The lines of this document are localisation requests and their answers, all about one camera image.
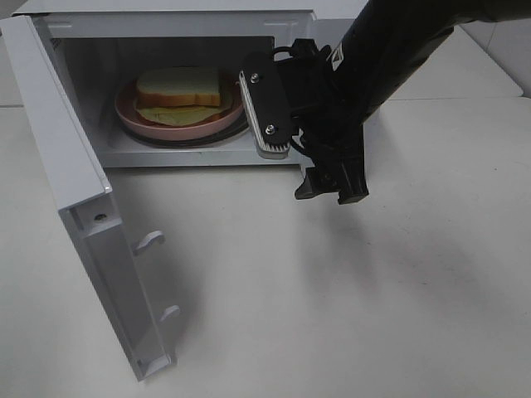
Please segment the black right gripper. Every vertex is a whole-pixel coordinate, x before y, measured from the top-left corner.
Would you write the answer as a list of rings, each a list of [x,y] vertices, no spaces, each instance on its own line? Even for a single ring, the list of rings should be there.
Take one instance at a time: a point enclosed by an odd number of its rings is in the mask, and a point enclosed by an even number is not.
[[[339,204],[354,204],[368,196],[363,127],[349,125],[346,100],[329,81],[332,66],[329,45],[319,49],[312,39],[297,39],[271,52],[290,106],[290,117],[300,132],[292,141],[296,150],[315,163],[338,161],[338,167],[305,169],[295,190],[297,200],[339,194]]]

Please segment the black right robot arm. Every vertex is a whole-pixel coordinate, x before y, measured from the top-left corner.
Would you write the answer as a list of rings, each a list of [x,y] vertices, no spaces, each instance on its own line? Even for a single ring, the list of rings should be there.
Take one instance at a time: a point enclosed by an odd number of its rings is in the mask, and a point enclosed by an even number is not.
[[[369,1],[335,47],[311,40],[272,61],[280,133],[313,165],[298,200],[337,193],[339,204],[368,195],[363,126],[449,37],[456,25],[530,16],[528,1]]]

